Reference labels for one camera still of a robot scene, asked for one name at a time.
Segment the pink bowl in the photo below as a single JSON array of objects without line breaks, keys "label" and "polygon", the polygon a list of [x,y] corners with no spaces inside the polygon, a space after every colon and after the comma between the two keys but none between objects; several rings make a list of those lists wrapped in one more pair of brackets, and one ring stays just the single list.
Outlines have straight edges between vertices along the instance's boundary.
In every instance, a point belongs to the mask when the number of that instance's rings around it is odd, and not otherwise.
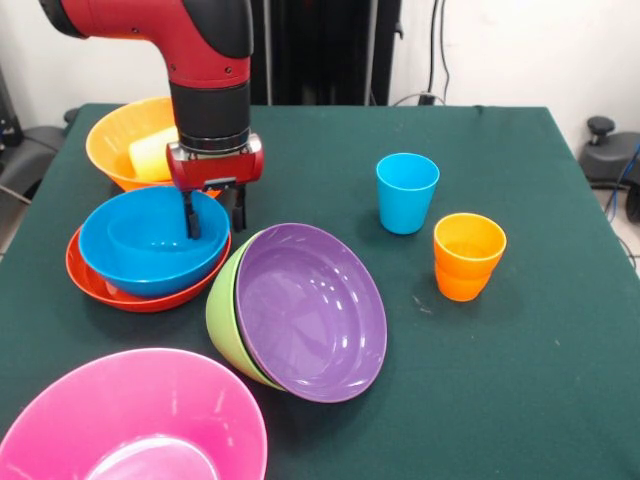
[{"label": "pink bowl", "polygon": [[0,443],[2,480],[262,480],[266,466],[247,387],[213,360],[163,348],[65,375]]}]

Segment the green bowl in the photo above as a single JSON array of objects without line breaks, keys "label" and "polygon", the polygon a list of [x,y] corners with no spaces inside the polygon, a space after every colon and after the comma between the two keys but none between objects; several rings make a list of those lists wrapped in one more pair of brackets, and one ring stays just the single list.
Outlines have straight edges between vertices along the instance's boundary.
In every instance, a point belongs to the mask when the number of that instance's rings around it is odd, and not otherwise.
[{"label": "green bowl", "polygon": [[273,383],[253,362],[242,343],[236,323],[236,272],[245,250],[258,235],[260,232],[229,257],[213,283],[207,299],[207,331],[215,347],[234,367],[257,382],[282,390],[282,387]]}]

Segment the orange bowl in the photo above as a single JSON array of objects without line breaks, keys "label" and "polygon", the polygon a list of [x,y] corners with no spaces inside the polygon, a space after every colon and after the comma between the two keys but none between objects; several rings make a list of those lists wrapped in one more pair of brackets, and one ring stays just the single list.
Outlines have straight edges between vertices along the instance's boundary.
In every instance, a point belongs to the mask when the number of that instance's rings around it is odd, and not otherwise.
[{"label": "orange bowl", "polygon": [[200,282],[183,290],[166,297],[160,298],[139,298],[125,293],[113,285],[110,285],[95,270],[93,270],[82,258],[80,247],[78,246],[78,237],[80,236],[80,227],[71,237],[71,241],[67,247],[66,264],[67,273],[73,283],[84,293],[120,310],[135,313],[155,313],[170,310],[178,307],[190,300],[193,300],[200,292],[202,292],[209,283],[218,274],[224,263],[226,262],[229,251],[231,250],[231,235],[227,238],[220,258],[216,262],[213,271],[203,278]]},{"label": "orange bowl", "polygon": [[[175,125],[169,97],[130,103],[104,116],[89,132],[87,154],[91,163],[125,192],[172,182],[145,182],[136,177],[129,145]],[[217,196],[218,191],[211,192]]]}]

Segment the floor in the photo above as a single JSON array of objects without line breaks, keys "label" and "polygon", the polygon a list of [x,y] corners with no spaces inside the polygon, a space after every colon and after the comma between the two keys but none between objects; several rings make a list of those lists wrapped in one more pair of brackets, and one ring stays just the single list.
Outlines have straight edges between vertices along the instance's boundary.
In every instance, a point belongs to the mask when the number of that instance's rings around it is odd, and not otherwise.
[{"label": "floor", "polygon": [[[609,197],[611,196],[611,190],[594,190],[593,193],[600,202],[600,205],[604,209]],[[633,225],[627,220],[627,215],[624,212],[624,205],[627,201],[627,193],[618,193],[618,208],[617,213],[613,221],[611,222],[611,228],[613,231],[624,241],[631,254],[637,257],[636,260],[636,272],[640,275],[640,225]],[[621,245],[621,248],[628,254],[629,252]]]},{"label": "floor", "polygon": [[27,208],[19,205],[12,209],[6,218],[2,219],[0,225],[0,261],[2,261],[5,252],[9,249],[18,228],[20,228],[20,224],[27,213]]}]

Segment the green tablecloth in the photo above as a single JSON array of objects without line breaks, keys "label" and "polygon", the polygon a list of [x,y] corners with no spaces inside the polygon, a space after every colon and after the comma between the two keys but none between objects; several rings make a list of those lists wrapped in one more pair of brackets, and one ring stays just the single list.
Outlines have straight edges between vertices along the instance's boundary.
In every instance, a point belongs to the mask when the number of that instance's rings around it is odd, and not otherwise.
[{"label": "green tablecloth", "polygon": [[[141,316],[84,296],[64,252],[111,182],[85,137],[113,106],[83,108],[0,264],[0,433],[50,382],[135,347],[219,358],[206,293]],[[256,108],[263,179],[250,229],[305,222],[362,258],[383,296],[389,348],[365,395],[317,405],[246,379],[269,436],[268,479],[615,479],[640,476],[640,289],[545,109]],[[431,157],[442,177],[424,229],[378,223],[376,162]],[[437,291],[443,215],[495,219],[509,246],[477,301]]]}]

